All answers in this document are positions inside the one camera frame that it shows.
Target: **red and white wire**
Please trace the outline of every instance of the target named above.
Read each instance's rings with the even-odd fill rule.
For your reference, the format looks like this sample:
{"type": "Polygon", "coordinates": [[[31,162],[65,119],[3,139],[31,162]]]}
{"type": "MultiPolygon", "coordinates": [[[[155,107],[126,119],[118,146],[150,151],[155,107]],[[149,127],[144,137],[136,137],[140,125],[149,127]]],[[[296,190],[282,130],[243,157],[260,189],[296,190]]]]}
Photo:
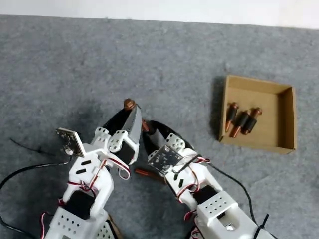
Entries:
{"type": "Polygon", "coordinates": [[[128,180],[131,176],[131,173],[130,173],[130,170],[127,166],[125,166],[124,164],[122,164],[121,162],[117,161],[116,159],[113,159],[113,158],[109,158],[110,161],[112,161],[116,166],[119,167],[119,177],[124,179],[124,180],[128,180]],[[126,177],[123,177],[121,175],[121,171],[125,171],[127,176],[126,177]]]}
{"type": "Polygon", "coordinates": [[[179,198],[181,197],[181,195],[182,195],[187,189],[189,189],[191,193],[196,193],[196,192],[198,192],[198,191],[200,190],[200,183],[199,183],[199,179],[198,179],[196,173],[194,172],[194,170],[193,170],[190,166],[188,166],[188,167],[190,168],[190,170],[192,171],[192,173],[193,173],[193,175],[194,175],[195,183],[192,183],[192,184],[189,184],[189,185],[185,186],[183,189],[181,189],[181,190],[177,193],[176,197],[177,197],[177,200],[178,200],[180,203],[183,203],[183,202],[182,202],[179,198]]]}
{"type": "Polygon", "coordinates": [[[69,185],[74,185],[74,186],[78,186],[80,187],[81,190],[85,191],[85,192],[88,192],[88,191],[91,191],[93,196],[96,197],[96,191],[95,189],[92,187],[90,188],[88,185],[84,184],[83,182],[82,183],[74,183],[74,182],[68,182],[69,185]]]}
{"type": "Polygon", "coordinates": [[[196,214],[196,213],[197,213],[196,210],[189,211],[188,213],[184,215],[184,221],[188,221],[193,216],[193,214],[196,214]]]}
{"type": "Polygon", "coordinates": [[[193,239],[202,239],[202,237],[197,237],[195,236],[196,234],[200,233],[199,230],[197,228],[195,228],[192,232],[191,232],[191,238],[193,239]]]}
{"type": "Polygon", "coordinates": [[[41,237],[40,239],[44,239],[44,234],[45,234],[45,227],[44,227],[44,222],[43,222],[43,219],[44,219],[44,216],[45,214],[48,214],[50,216],[52,216],[50,213],[48,212],[43,212],[40,216],[40,226],[41,226],[41,237]]]}

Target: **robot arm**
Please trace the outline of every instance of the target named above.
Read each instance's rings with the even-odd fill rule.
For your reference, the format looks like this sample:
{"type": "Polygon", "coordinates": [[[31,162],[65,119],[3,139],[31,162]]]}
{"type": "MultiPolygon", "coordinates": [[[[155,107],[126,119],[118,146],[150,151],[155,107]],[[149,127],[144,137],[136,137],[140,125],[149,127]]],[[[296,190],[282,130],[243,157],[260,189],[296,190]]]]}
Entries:
{"type": "Polygon", "coordinates": [[[148,164],[161,174],[177,200],[196,214],[193,239],[273,239],[239,208],[208,171],[202,158],[178,133],[157,121],[143,122],[148,164]]]}
{"type": "Polygon", "coordinates": [[[117,238],[104,210],[114,188],[109,171],[116,167],[121,178],[129,179],[129,165],[139,152],[142,123],[141,110],[134,101],[127,99],[124,104],[124,109],[95,130],[90,144],[82,143],[74,131],[57,130],[65,152],[77,158],[45,239],[117,238]]]}

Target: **screw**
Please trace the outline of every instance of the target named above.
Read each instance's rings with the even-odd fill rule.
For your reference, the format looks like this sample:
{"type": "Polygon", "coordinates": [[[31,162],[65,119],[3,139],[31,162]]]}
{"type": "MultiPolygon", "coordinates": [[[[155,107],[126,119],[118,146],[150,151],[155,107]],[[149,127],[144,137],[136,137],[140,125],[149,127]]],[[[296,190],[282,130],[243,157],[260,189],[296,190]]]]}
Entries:
{"type": "Polygon", "coordinates": [[[262,110],[261,110],[261,108],[259,108],[259,107],[257,107],[257,108],[255,108],[253,111],[252,111],[252,113],[251,113],[251,117],[252,118],[257,118],[258,117],[258,115],[262,115],[262,110]]]}
{"type": "Polygon", "coordinates": [[[131,110],[131,109],[134,108],[134,106],[136,105],[136,103],[135,103],[135,101],[133,101],[132,99],[127,98],[127,99],[124,100],[123,105],[124,105],[124,110],[129,111],[129,110],[131,110]]]}

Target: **wire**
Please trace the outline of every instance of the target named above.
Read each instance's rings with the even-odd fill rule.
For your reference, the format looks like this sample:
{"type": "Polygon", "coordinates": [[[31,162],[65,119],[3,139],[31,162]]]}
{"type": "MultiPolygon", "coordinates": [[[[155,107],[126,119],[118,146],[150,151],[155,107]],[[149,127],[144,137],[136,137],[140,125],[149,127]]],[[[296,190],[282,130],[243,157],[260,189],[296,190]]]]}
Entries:
{"type": "Polygon", "coordinates": [[[110,161],[112,161],[115,165],[117,165],[119,168],[119,177],[124,179],[124,180],[129,180],[131,173],[128,167],[126,167],[124,164],[122,164],[121,162],[117,161],[116,159],[113,158],[108,158],[110,161]],[[121,175],[121,171],[124,170],[127,173],[127,177],[123,177],[121,175]]]}
{"type": "Polygon", "coordinates": [[[201,239],[201,238],[195,236],[198,233],[200,233],[199,229],[198,228],[194,228],[194,230],[192,230],[192,232],[191,232],[191,238],[192,239],[201,239]]]}
{"type": "Polygon", "coordinates": [[[41,226],[41,239],[44,239],[44,233],[45,233],[45,227],[44,227],[44,222],[43,222],[43,219],[44,219],[44,216],[45,214],[48,214],[49,216],[53,216],[52,214],[48,213],[48,212],[43,212],[40,216],[40,226],[41,226]]]}
{"type": "Polygon", "coordinates": [[[184,221],[188,221],[188,220],[191,218],[191,216],[193,216],[193,214],[197,214],[196,209],[193,210],[193,211],[189,211],[188,213],[186,213],[186,214],[184,215],[184,221]]]}
{"type": "Polygon", "coordinates": [[[29,148],[29,147],[26,147],[20,143],[18,143],[17,141],[15,141],[13,138],[10,138],[10,140],[15,143],[16,145],[22,147],[22,148],[25,148],[27,150],[30,150],[30,151],[33,151],[33,152],[37,152],[37,153],[42,153],[42,154],[46,154],[46,155],[49,155],[49,156],[56,156],[55,154],[53,153],[49,153],[49,152],[45,152],[45,151],[42,151],[41,150],[41,147],[39,147],[38,149],[34,149],[34,148],[29,148]]]}
{"type": "Polygon", "coordinates": [[[74,185],[74,186],[78,186],[80,187],[81,190],[85,191],[85,192],[88,192],[88,191],[91,191],[93,196],[96,198],[96,192],[95,192],[95,189],[92,187],[92,188],[89,188],[88,185],[86,185],[85,183],[74,183],[74,182],[70,182],[68,181],[69,185],[74,185]]]}
{"type": "Polygon", "coordinates": [[[256,223],[256,219],[255,219],[255,215],[254,215],[254,211],[253,211],[253,205],[252,205],[252,202],[251,202],[251,198],[250,198],[250,195],[249,195],[247,189],[245,188],[245,186],[244,186],[241,182],[239,182],[237,179],[235,179],[235,178],[233,178],[232,176],[230,176],[229,174],[227,174],[227,173],[221,171],[219,168],[217,168],[217,167],[216,167],[215,165],[213,165],[211,162],[208,163],[208,165],[211,166],[211,167],[212,167],[213,169],[215,169],[216,171],[218,171],[218,172],[220,172],[221,174],[223,174],[224,176],[226,176],[227,178],[230,178],[231,180],[235,181],[239,186],[242,187],[242,189],[244,190],[244,192],[245,192],[245,194],[246,194],[246,196],[247,196],[247,198],[248,198],[249,212],[250,212],[251,220],[253,220],[253,222],[254,222],[255,224],[257,224],[257,223],[256,223]]]}
{"type": "Polygon", "coordinates": [[[269,214],[267,213],[263,223],[260,226],[257,227],[253,239],[257,239],[257,236],[258,236],[258,233],[259,233],[260,229],[264,229],[268,217],[269,217],[269,214]]]}
{"type": "MultiPolygon", "coordinates": [[[[250,212],[251,219],[252,219],[252,221],[253,221],[256,225],[258,225],[257,222],[256,222],[256,220],[255,220],[255,216],[254,216],[254,211],[253,211],[253,206],[252,206],[251,198],[250,198],[250,195],[249,195],[247,189],[245,188],[245,186],[244,186],[241,182],[239,182],[237,179],[233,178],[233,177],[230,176],[229,174],[227,174],[227,173],[223,172],[222,170],[220,170],[219,168],[217,168],[217,167],[216,167],[215,165],[213,165],[210,161],[209,161],[209,163],[207,163],[207,164],[208,164],[209,166],[211,166],[213,169],[215,169],[216,171],[218,171],[218,172],[220,172],[221,174],[223,174],[224,176],[230,178],[231,180],[233,180],[234,182],[236,182],[237,184],[239,184],[239,186],[241,186],[241,187],[243,188],[243,190],[244,190],[244,192],[245,192],[245,194],[246,194],[246,196],[247,196],[247,198],[248,198],[249,212],[250,212]]],[[[267,219],[268,219],[268,216],[269,216],[269,214],[267,214],[267,215],[265,216],[265,219],[264,219],[263,223],[262,223],[260,226],[258,226],[258,228],[257,228],[257,230],[256,230],[256,232],[255,232],[255,235],[254,235],[254,239],[257,238],[257,235],[258,235],[260,229],[264,229],[264,226],[265,226],[265,224],[266,224],[266,221],[267,221],[267,219]]]]}
{"type": "MultiPolygon", "coordinates": [[[[12,138],[10,138],[10,140],[12,142],[14,142],[15,144],[17,144],[18,146],[20,147],[23,147],[25,149],[28,149],[28,150],[31,150],[31,151],[34,151],[34,152],[38,152],[38,153],[42,153],[42,154],[47,154],[47,155],[50,155],[50,156],[55,156],[54,154],[52,153],[48,153],[48,152],[44,152],[42,151],[40,148],[38,150],[36,149],[32,149],[32,148],[28,148],[28,147],[25,147],[24,145],[14,141],[12,138]]],[[[21,168],[13,173],[11,173],[10,175],[8,175],[5,179],[2,180],[2,182],[0,183],[0,191],[1,189],[3,188],[3,186],[6,184],[7,181],[9,181],[11,178],[13,178],[14,176],[22,173],[22,172],[25,172],[25,171],[28,171],[28,170],[31,170],[31,169],[36,169],[36,168],[44,168],[44,167],[49,167],[49,166],[60,166],[60,165],[65,165],[65,164],[68,164],[69,162],[72,161],[72,156],[70,156],[69,160],[68,161],[65,161],[65,162],[60,162],[60,163],[44,163],[44,164],[37,164],[37,165],[33,165],[33,166],[28,166],[28,167],[25,167],[25,168],[21,168]]],[[[29,237],[29,238],[33,238],[33,239],[37,239],[37,237],[35,235],[33,235],[32,233],[30,232],[27,232],[25,230],[22,230],[20,228],[17,228],[17,227],[14,227],[8,223],[6,223],[2,216],[0,215],[0,224],[3,225],[4,227],[8,228],[8,229],[11,229],[13,231],[16,231],[16,232],[19,232],[21,234],[24,234],[25,236],[29,237]]]]}
{"type": "Polygon", "coordinates": [[[195,177],[195,180],[196,180],[196,189],[195,191],[193,191],[192,193],[197,193],[199,190],[200,190],[200,184],[199,184],[199,179],[196,175],[196,173],[194,172],[194,170],[190,167],[190,165],[188,166],[191,170],[191,172],[193,173],[194,177],[195,177]]]}

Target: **black cable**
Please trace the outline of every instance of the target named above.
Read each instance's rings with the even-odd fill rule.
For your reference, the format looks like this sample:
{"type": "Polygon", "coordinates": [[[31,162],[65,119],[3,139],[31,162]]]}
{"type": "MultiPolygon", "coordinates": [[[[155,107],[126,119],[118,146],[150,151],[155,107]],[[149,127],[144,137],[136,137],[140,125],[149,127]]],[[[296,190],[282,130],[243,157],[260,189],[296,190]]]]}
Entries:
{"type": "Polygon", "coordinates": [[[269,214],[267,213],[263,223],[260,226],[257,227],[253,239],[257,239],[257,236],[258,236],[258,233],[259,233],[260,229],[264,229],[265,228],[265,224],[266,224],[266,221],[267,221],[268,217],[269,217],[269,214]]]}
{"type": "MultiPolygon", "coordinates": [[[[38,152],[38,153],[43,153],[43,154],[47,154],[47,155],[50,155],[50,156],[55,156],[54,154],[52,153],[47,153],[47,152],[44,152],[44,151],[41,151],[40,149],[39,150],[35,150],[35,149],[32,149],[32,148],[28,148],[28,147],[25,147],[19,143],[17,143],[16,141],[14,141],[13,139],[10,139],[12,142],[16,143],[17,145],[23,147],[23,148],[26,148],[28,150],[31,150],[31,151],[35,151],[35,152],[38,152]]],[[[44,168],[44,167],[48,167],[48,166],[60,166],[60,165],[65,165],[65,164],[68,164],[69,162],[72,161],[72,156],[70,156],[69,160],[68,161],[65,161],[65,162],[60,162],[60,163],[44,163],[44,164],[38,164],[38,165],[33,165],[33,166],[28,166],[28,167],[25,167],[25,168],[22,168],[22,169],[19,169],[13,173],[11,173],[10,175],[8,175],[5,179],[3,179],[3,181],[0,183],[0,191],[2,189],[2,187],[6,184],[7,181],[9,181],[11,178],[13,178],[14,176],[16,176],[17,174],[19,173],[22,173],[22,172],[25,172],[25,171],[28,171],[28,170],[31,170],[31,169],[36,169],[36,168],[44,168]]],[[[6,223],[2,216],[0,215],[0,224],[3,225],[4,227],[8,228],[8,229],[11,229],[11,230],[14,230],[16,232],[19,232],[21,234],[24,234],[25,236],[29,237],[29,238],[33,238],[33,239],[37,239],[38,237],[36,237],[35,235],[33,235],[32,233],[30,232],[27,232],[25,230],[22,230],[20,228],[17,228],[17,227],[14,227],[8,223],[6,223]]]]}
{"type": "MultiPolygon", "coordinates": [[[[243,190],[245,191],[245,194],[246,194],[246,196],[247,196],[247,198],[248,198],[249,212],[250,212],[251,219],[252,219],[252,221],[253,221],[255,224],[257,224],[257,222],[256,222],[256,220],[255,220],[255,216],[254,216],[254,211],[253,211],[253,205],[252,205],[252,202],[251,202],[251,198],[250,198],[250,195],[249,195],[247,189],[245,188],[245,186],[244,186],[241,182],[239,182],[237,179],[233,178],[233,177],[230,176],[229,174],[227,174],[227,173],[223,172],[222,170],[220,170],[219,168],[217,168],[217,167],[216,167],[215,165],[213,165],[211,162],[208,162],[207,164],[208,164],[209,166],[211,166],[213,169],[215,169],[216,171],[218,171],[218,172],[220,172],[221,174],[223,174],[224,176],[230,178],[231,180],[233,180],[234,182],[236,182],[237,184],[239,184],[239,186],[241,186],[241,187],[243,188],[243,190]]],[[[267,221],[267,219],[268,219],[268,216],[269,216],[269,214],[267,214],[267,215],[265,216],[265,219],[264,219],[263,223],[262,223],[260,226],[258,226],[258,228],[257,228],[257,230],[256,230],[256,232],[255,232],[255,235],[254,235],[254,239],[257,238],[257,235],[258,235],[260,229],[263,229],[263,228],[264,228],[265,223],[266,223],[266,221],[267,221]]]]}
{"type": "Polygon", "coordinates": [[[29,147],[26,147],[20,143],[18,143],[17,141],[15,141],[14,139],[10,138],[10,140],[15,143],[16,145],[22,147],[22,148],[25,148],[27,150],[30,150],[30,151],[34,151],[34,152],[37,152],[37,153],[42,153],[42,154],[46,154],[46,155],[49,155],[49,156],[56,156],[55,154],[53,153],[48,153],[48,152],[45,152],[45,151],[42,151],[41,150],[41,147],[39,147],[38,149],[33,149],[33,148],[29,148],[29,147]]]}
{"type": "Polygon", "coordinates": [[[246,194],[246,196],[248,198],[249,212],[250,212],[251,220],[253,220],[253,222],[256,223],[256,219],[255,219],[255,215],[254,215],[254,211],[253,211],[253,205],[252,205],[252,202],[251,202],[251,198],[250,198],[249,193],[248,193],[247,189],[245,188],[245,186],[241,182],[239,182],[237,179],[235,179],[232,176],[230,176],[229,174],[221,171],[219,168],[217,168],[211,162],[208,163],[208,165],[210,165],[213,169],[215,169],[216,171],[220,172],[221,174],[223,174],[227,178],[230,178],[231,180],[235,181],[237,184],[239,184],[239,186],[241,186],[243,188],[243,190],[244,190],[244,192],[245,192],[245,194],[246,194]]]}

